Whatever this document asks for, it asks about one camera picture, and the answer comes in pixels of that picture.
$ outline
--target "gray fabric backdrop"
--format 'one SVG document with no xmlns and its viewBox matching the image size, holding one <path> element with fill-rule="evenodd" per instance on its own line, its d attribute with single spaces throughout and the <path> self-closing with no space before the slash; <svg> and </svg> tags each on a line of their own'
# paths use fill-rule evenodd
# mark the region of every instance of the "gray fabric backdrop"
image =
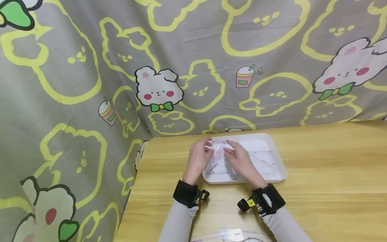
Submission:
<svg viewBox="0 0 387 242">
<path fill-rule="evenodd" d="M 151 137 L 387 115 L 385 0 L 0 0 L 0 13 L 2 241 L 112 241 Z"/>
</svg>

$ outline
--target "person's left hand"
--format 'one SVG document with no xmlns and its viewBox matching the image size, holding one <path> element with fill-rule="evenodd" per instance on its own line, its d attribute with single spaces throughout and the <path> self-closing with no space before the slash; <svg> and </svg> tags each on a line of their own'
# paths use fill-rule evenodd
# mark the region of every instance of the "person's left hand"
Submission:
<svg viewBox="0 0 387 242">
<path fill-rule="evenodd" d="M 203 137 L 191 145 L 187 168 L 183 175 L 183 182 L 194 186 L 200 174 L 208 166 L 211 156 L 214 154 L 213 149 L 206 147 L 212 146 L 208 142 L 210 140 L 212 140 L 211 137 Z"/>
</svg>

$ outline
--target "pink cheek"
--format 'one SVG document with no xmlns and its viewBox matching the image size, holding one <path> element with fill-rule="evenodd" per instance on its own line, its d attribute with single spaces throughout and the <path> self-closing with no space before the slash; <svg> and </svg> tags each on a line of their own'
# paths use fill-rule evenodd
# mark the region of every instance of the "pink cheek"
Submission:
<svg viewBox="0 0 387 242">
<path fill-rule="evenodd" d="M 172 97 L 175 93 L 173 91 L 167 91 L 167 96 Z"/>
<path fill-rule="evenodd" d="M 35 237 L 35 234 L 31 233 L 24 238 L 23 242 L 32 242 L 34 241 L 34 237 Z"/>
<path fill-rule="evenodd" d="M 145 94 L 145 95 L 144 95 L 144 98 L 145 98 L 146 100 L 149 100 L 149 99 L 152 98 L 152 95 L 150 95 L 150 94 Z"/>
<path fill-rule="evenodd" d="M 334 77 L 329 77 L 329 78 L 325 79 L 324 84 L 325 84 L 325 85 L 329 85 L 329 84 L 331 84 L 332 82 L 334 82 L 335 80 L 336 80 L 336 78 L 334 78 Z"/>
<path fill-rule="evenodd" d="M 356 75 L 357 76 L 361 76 L 361 75 L 364 75 L 366 74 L 370 69 L 368 67 L 364 67 L 364 68 L 361 68 L 360 70 L 358 70 L 358 72 L 356 72 Z"/>
<path fill-rule="evenodd" d="M 56 216 L 57 216 L 57 210 L 55 208 L 50 208 L 46 213 L 46 223 L 48 225 L 52 224 Z"/>
</svg>

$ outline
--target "black wrist strap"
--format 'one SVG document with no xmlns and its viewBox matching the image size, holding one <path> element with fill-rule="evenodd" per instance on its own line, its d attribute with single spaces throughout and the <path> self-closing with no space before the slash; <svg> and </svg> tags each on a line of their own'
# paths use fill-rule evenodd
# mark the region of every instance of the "black wrist strap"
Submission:
<svg viewBox="0 0 387 242">
<path fill-rule="evenodd" d="M 198 206 L 200 200 L 206 201 L 210 196 L 208 191 L 201 191 L 198 187 L 198 185 L 192 186 L 179 180 L 173 193 L 173 198 L 188 208 Z"/>
<path fill-rule="evenodd" d="M 261 213 L 262 216 L 274 214 L 286 204 L 285 200 L 271 183 L 265 188 L 253 190 L 252 195 L 257 200 L 257 206 L 263 210 Z"/>
<path fill-rule="evenodd" d="M 260 216 L 274 214 L 278 209 L 285 206 L 285 200 L 281 197 L 273 184 L 265 188 L 259 188 L 252 191 L 251 197 L 246 201 L 242 199 L 238 202 L 238 207 L 242 212 L 246 212 L 251 207 L 257 206 Z"/>
</svg>

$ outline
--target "white tray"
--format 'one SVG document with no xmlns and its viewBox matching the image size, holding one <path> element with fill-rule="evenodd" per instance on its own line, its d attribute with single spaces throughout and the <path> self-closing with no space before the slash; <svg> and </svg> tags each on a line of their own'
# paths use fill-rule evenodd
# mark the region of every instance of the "white tray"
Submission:
<svg viewBox="0 0 387 242">
<path fill-rule="evenodd" d="M 215 150 L 207 168 L 203 172 L 204 180 L 209 184 L 244 183 L 224 157 L 223 147 L 232 147 L 226 140 L 239 142 L 250 154 L 255 168 L 267 182 L 280 182 L 288 173 L 277 151 L 274 141 L 267 133 L 240 134 L 214 137 L 212 149 Z"/>
</svg>

